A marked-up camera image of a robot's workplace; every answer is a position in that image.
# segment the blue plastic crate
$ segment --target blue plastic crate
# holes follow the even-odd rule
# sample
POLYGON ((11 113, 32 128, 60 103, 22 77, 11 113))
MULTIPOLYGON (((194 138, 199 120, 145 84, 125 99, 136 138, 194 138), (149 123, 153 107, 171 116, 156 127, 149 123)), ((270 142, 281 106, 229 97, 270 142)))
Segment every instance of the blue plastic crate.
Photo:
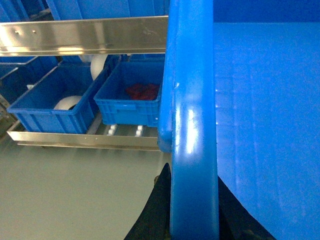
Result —
POLYGON ((169 0, 47 0, 55 20, 167 15, 169 0))
MULTIPOLYGON (((103 123, 158 125, 161 89, 156 100, 130 100, 126 88, 137 84, 161 85, 164 74, 164 62, 122 62, 118 65, 94 100, 99 106, 103 123)), ((106 79, 106 72, 98 78, 106 79)))
POLYGON ((16 0, 21 2, 29 17, 37 15, 48 8, 46 1, 43 0, 16 0))
POLYGON ((57 64, 57 59, 51 56, 31 57, 26 62, 0 63, 0 94, 12 104, 28 90, 27 85, 35 84, 57 64))
POLYGON ((10 64, 10 65, 24 65, 30 60, 34 59, 34 56, 2 56, 0 57, 0 64, 10 64))
MULTIPOLYGON (((118 64, 119 56, 109 56, 106 72, 118 64)), ((106 78, 92 80, 90 65, 62 63, 44 76, 7 111, 15 114, 29 132, 84 134, 97 113, 94 95, 106 78), (63 98, 82 96, 71 110, 55 110, 63 98)))
POLYGON ((0 1, 0 22, 19 22, 28 19, 29 16, 20 0, 0 1))
POLYGON ((133 54, 129 62, 164 62, 165 54, 133 54))

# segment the stainless steel rail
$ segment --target stainless steel rail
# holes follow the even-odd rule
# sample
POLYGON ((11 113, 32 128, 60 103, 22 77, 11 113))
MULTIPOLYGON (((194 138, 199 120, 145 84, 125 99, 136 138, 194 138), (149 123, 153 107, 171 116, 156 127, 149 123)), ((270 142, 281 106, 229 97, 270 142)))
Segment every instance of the stainless steel rail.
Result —
POLYGON ((164 53, 168 16, 0 23, 0 56, 164 53))
POLYGON ((119 150, 142 150, 160 151, 156 129, 149 129, 149 136, 122 135, 128 132, 135 133, 134 126, 125 126, 119 135, 106 135, 108 127, 101 124, 101 116, 98 115, 93 121, 87 134, 28 132, 22 124, 17 121, 7 133, 18 145, 47 146, 47 147, 69 147, 69 148, 95 148, 95 149, 119 149, 119 150))

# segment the crate handle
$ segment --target crate handle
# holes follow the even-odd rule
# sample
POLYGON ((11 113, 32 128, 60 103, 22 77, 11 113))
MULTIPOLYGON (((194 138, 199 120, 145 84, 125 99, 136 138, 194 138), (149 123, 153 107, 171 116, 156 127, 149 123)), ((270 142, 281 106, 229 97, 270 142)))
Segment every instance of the crate handle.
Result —
POLYGON ((117 109, 117 110, 130 110, 130 111, 137 110, 136 105, 130 104, 130 103, 116 104, 115 109, 117 109))

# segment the red object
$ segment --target red object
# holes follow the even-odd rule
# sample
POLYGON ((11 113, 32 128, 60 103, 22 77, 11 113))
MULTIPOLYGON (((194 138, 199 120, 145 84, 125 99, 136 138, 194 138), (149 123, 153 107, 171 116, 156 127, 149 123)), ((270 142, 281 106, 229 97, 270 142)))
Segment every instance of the red object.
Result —
POLYGON ((158 96, 160 86, 157 84, 149 83, 148 85, 143 85, 141 83, 136 83, 128 87, 125 91, 131 97, 132 100, 155 100, 158 96))

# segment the white tape roll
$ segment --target white tape roll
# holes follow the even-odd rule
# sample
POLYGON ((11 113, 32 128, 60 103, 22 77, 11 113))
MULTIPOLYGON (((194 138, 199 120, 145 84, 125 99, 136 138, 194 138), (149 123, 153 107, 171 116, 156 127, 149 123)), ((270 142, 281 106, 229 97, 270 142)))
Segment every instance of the white tape roll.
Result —
POLYGON ((69 110, 81 100, 81 96, 68 96, 61 99, 57 105, 55 105, 55 110, 69 110))
POLYGON ((93 56, 90 65, 90 72, 93 80, 96 80, 101 71, 104 69, 107 57, 108 54, 96 54, 93 56))

